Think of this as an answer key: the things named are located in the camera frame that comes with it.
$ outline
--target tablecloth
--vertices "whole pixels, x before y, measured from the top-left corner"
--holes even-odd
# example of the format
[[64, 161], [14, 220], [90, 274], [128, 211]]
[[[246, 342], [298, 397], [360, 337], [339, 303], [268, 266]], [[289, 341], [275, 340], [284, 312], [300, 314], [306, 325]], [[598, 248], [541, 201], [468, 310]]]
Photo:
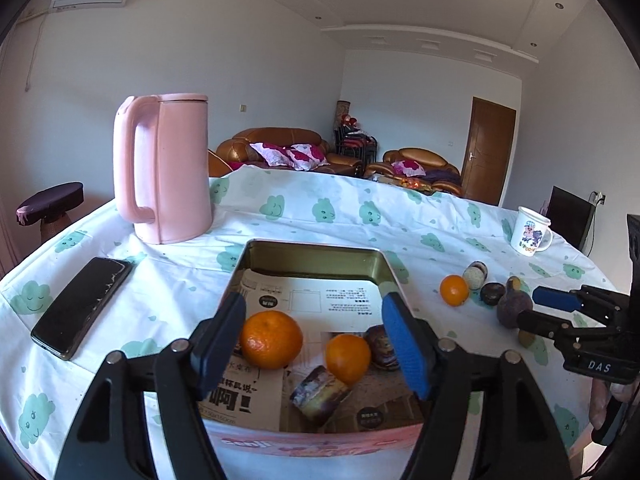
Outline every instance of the tablecloth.
[[[0, 425], [18, 453], [45, 478], [53, 478], [66, 432], [105, 355], [113, 349], [129, 357], [157, 352], [212, 317], [242, 247], [251, 238], [380, 248], [415, 315], [427, 319], [439, 336], [455, 338], [471, 352], [497, 356], [516, 348], [523, 354], [566, 446], [586, 426], [590, 381], [563, 370], [562, 357], [549, 341], [537, 337], [525, 349], [516, 331], [503, 328], [478, 293], [458, 308], [447, 306], [438, 293], [444, 276], [461, 274], [474, 260], [487, 264], [490, 281], [503, 283], [516, 275], [526, 291], [538, 285], [569, 290], [583, 283], [613, 290], [596, 265], [558, 235], [548, 250], [527, 258], [508, 245], [513, 211], [328, 174], [243, 167], [211, 179], [210, 197], [213, 224], [196, 239], [145, 244], [109, 202], [45, 243], [0, 282]], [[73, 360], [63, 362], [36, 346], [30, 331], [94, 256], [126, 259], [135, 268]], [[577, 326], [594, 326], [579, 314], [568, 318]], [[158, 473], [170, 479], [154, 396], [146, 396], [145, 403]], [[480, 409], [474, 397], [469, 409]], [[220, 453], [233, 478], [248, 478], [240, 451]], [[407, 452], [382, 456], [384, 452], [376, 453], [367, 463], [388, 463], [389, 456], [395, 457], [399, 477]], [[351, 466], [357, 468], [360, 458], [352, 458]], [[306, 478], [324, 478], [335, 465], [326, 462], [333, 459], [260, 457], [265, 464], [275, 464], [276, 459], [293, 460], [278, 462], [276, 471], [281, 463], [299, 469], [299, 460], [324, 464], [309, 468]], [[347, 467], [346, 478], [376, 474], [341, 467]]]

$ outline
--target pink kettle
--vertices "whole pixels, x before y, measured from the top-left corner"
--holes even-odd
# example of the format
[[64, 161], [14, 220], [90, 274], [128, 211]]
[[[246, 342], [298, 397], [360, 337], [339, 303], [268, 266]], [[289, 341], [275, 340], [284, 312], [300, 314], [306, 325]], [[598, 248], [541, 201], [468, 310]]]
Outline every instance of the pink kettle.
[[207, 96], [127, 97], [113, 127], [113, 182], [118, 212], [143, 242], [173, 244], [209, 229]]

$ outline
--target black circular logo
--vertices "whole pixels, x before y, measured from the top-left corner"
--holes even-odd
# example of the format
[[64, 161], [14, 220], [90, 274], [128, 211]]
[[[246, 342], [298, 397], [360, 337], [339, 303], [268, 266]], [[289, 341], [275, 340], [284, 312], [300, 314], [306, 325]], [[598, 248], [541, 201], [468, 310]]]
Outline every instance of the black circular logo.
[[365, 430], [375, 430], [385, 421], [385, 416], [377, 408], [362, 408], [356, 415], [356, 420]]
[[260, 296], [258, 303], [260, 303], [264, 308], [273, 308], [278, 304], [278, 300], [273, 296]]

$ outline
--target stool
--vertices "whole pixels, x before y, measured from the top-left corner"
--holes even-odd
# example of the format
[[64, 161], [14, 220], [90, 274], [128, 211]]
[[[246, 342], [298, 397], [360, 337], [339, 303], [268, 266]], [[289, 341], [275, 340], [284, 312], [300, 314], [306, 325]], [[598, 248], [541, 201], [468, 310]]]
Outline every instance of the stool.
[[84, 202], [82, 182], [67, 182], [37, 192], [22, 202], [15, 215], [20, 225], [32, 225], [40, 220], [40, 243], [71, 225], [67, 211]]

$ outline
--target orange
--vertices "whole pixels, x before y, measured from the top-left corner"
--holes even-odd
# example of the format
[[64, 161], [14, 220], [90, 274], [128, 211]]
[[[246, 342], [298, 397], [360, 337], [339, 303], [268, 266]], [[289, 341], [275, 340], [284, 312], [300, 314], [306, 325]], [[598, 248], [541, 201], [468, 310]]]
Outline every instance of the orange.
[[242, 355], [254, 366], [277, 370], [288, 365], [302, 349], [302, 330], [279, 310], [253, 314], [240, 333]]
[[363, 338], [353, 334], [340, 334], [324, 348], [326, 369], [351, 387], [367, 372], [371, 350]]
[[469, 286], [462, 276], [452, 274], [440, 283], [440, 295], [451, 306], [460, 306], [469, 297]]

